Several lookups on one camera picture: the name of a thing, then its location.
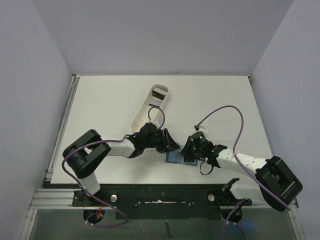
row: metal frame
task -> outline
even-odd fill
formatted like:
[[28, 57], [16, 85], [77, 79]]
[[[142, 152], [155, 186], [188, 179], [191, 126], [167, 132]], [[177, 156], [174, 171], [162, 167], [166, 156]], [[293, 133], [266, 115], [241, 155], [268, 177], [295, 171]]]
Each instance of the metal frame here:
[[[54, 144], [54, 149], [50, 162], [48, 165], [48, 171], [45, 175], [45, 181], [50, 182], [54, 169], [55, 162], [57, 159], [58, 149], [61, 145], [62, 138], [65, 132], [67, 121], [69, 118], [71, 106], [76, 94], [77, 86], [79, 83], [80, 75], [75, 74], [72, 76], [71, 85], [69, 88], [69, 93], [67, 96], [65, 108], [63, 111], [61, 123], [59, 126], [57, 138]], [[97, 209], [97, 207], [74, 207], [72, 206], [74, 191], [79, 190], [78, 188], [43, 188], [36, 189], [34, 191], [30, 207], [26, 216], [26, 220], [23, 225], [23, 229], [20, 235], [20, 240], [29, 240], [32, 229], [34, 226], [35, 218], [37, 216], [38, 209], [64, 209], [64, 210], [74, 210], [74, 209]], [[298, 203], [297, 200], [290, 204], [291, 211], [289, 211], [289, 217], [291, 219], [292, 227], [296, 235], [297, 240], [305, 240], [302, 225], [298, 215]], [[244, 208], [271, 208], [264, 201], [252, 201], [251, 206], [244, 206]]]

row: wall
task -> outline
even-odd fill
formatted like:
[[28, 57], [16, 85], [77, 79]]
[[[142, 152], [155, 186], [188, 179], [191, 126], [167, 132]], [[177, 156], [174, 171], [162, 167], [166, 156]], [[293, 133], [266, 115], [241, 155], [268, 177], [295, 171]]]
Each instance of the wall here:
[[71, 73], [31, 0], [0, 2], [0, 236], [19, 238], [57, 136]]
[[307, 240], [320, 239], [320, 1], [295, 0], [252, 75], [275, 155], [301, 180], [299, 215]]
[[252, 74], [293, 0], [34, 0], [74, 74]]

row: purple cable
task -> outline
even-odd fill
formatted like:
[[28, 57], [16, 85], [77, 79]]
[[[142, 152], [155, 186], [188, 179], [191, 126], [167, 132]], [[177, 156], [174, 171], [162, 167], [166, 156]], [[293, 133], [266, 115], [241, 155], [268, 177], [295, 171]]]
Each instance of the purple cable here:
[[[68, 174], [70, 177], [72, 177], [76, 183], [79, 185], [79, 187], [90, 197], [92, 197], [94, 200], [102, 203], [103, 205], [106, 205], [107, 207], [110, 207], [112, 208], [113, 210], [115, 210], [117, 213], [121, 214], [122, 216], [125, 217], [125, 221], [122, 221], [120, 223], [115, 223], [115, 224], [109, 224], [109, 225], [98, 225], [98, 224], [91, 224], [92, 226], [94, 227], [99, 227], [99, 228], [112, 228], [112, 227], [117, 227], [117, 226], [121, 226], [123, 224], [126, 224], [128, 222], [128, 217], [127, 215], [125, 215], [122, 211], [120, 211], [119, 209], [115, 208], [114, 206], [110, 205], [109, 203], [106, 203], [105, 201], [102, 201], [101, 199], [97, 198], [96, 196], [94, 196], [93, 194], [91, 194], [89, 191], [87, 191], [83, 186], [81, 186], [81, 183], [80, 181], [72, 174], [70, 173], [66, 167], [65, 167], [65, 163], [67, 161], [68, 158], [70, 158], [73, 154], [75, 154], [76, 152], [78, 151], [81, 151], [85, 148], [88, 148], [90, 146], [93, 146], [93, 145], [96, 145], [96, 144], [103, 144], [103, 143], [110, 143], [110, 142], [113, 142], [113, 143], [121, 143], [124, 141], [124, 139], [127, 137], [128, 135], [124, 135], [124, 137], [121, 139], [121, 140], [100, 140], [100, 141], [95, 141], [95, 142], [92, 142], [92, 143], [89, 143], [89, 144], [86, 144], [84, 146], [81, 146], [79, 148], [77, 148], [76, 150], [74, 150], [73, 152], [69, 153], [62, 161], [62, 169], [65, 171], [66, 174]], [[85, 220], [86, 221], [89, 221], [89, 218], [92, 217], [93, 214], [91, 214], [90, 216], [88, 216]]]
[[279, 197], [277, 197], [273, 192], [271, 192], [268, 188], [266, 188], [261, 182], [259, 182], [256, 178], [256, 176], [250, 172], [248, 169], [246, 169], [246, 167], [241, 163], [240, 159], [238, 158], [238, 156], [236, 155], [236, 146], [238, 144], [238, 141], [240, 139], [240, 136], [242, 134], [242, 131], [244, 129], [244, 116], [242, 114], [242, 112], [239, 110], [239, 108], [237, 108], [236, 106], [233, 105], [226, 105], [226, 106], [221, 106], [219, 108], [217, 108], [216, 110], [210, 112], [207, 116], [204, 117], [204, 119], [202, 119], [197, 125], [195, 125], [196, 127], [199, 127], [200, 124], [202, 124], [208, 117], [210, 117], [212, 114], [214, 114], [215, 112], [221, 110], [221, 109], [225, 109], [225, 108], [233, 108], [235, 110], [238, 111], [238, 113], [240, 114], [241, 117], [241, 127], [240, 127], [240, 131], [238, 136], [235, 139], [232, 151], [234, 154], [234, 158], [236, 159], [236, 161], [238, 162], [238, 164], [243, 168], [243, 170], [263, 189], [265, 190], [271, 197], [273, 197], [275, 200], [277, 200], [282, 206], [284, 206], [286, 209], [288, 209], [289, 211], [291, 211], [290, 207], [284, 202], [282, 201]]
[[[229, 215], [226, 217], [226, 219], [224, 220], [223, 222], [223, 225], [222, 225], [222, 230], [221, 230], [221, 240], [224, 240], [224, 231], [225, 231], [225, 228], [226, 228], [226, 224], [229, 220], [229, 218], [231, 217], [231, 215], [234, 213], [234, 211], [240, 206], [242, 205], [244, 202], [246, 201], [246, 199], [242, 199], [240, 202], [238, 202], [237, 205], [235, 205], [235, 207], [231, 210], [231, 212], [229, 213]], [[243, 227], [241, 227], [240, 225], [236, 224], [243, 232], [244, 236], [245, 236], [245, 239], [248, 240], [248, 235], [246, 233], [246, 231], [243, 229]]]
[[158, 110], [162, 113], [162, 116], [163, 116], [163, 122], [162, 122], [161, 126], [160, 126], [160, 127], [158, 127], [158, 130], [159, 130], [159, 129], [161, 129], [161, 128], [164, 126], [164, 124], [165, 124], [165, 121], [166, 121], [166, 115], [165, 115], [164, 111], [163, 111], [160, 107], [152, 106], [152, 107], [150, 107], [150, 109], [149, 109], [149, 111], [148, 111], [148, 118], [149, 118], [149, 122], [150, 122], [150, 123], [152, 123], [152, 122], [150, 121], [150, 120], [151, 120], [150, 112], [151, 112], [151, 110], [152, 110], [152, 109], [158, 109]]

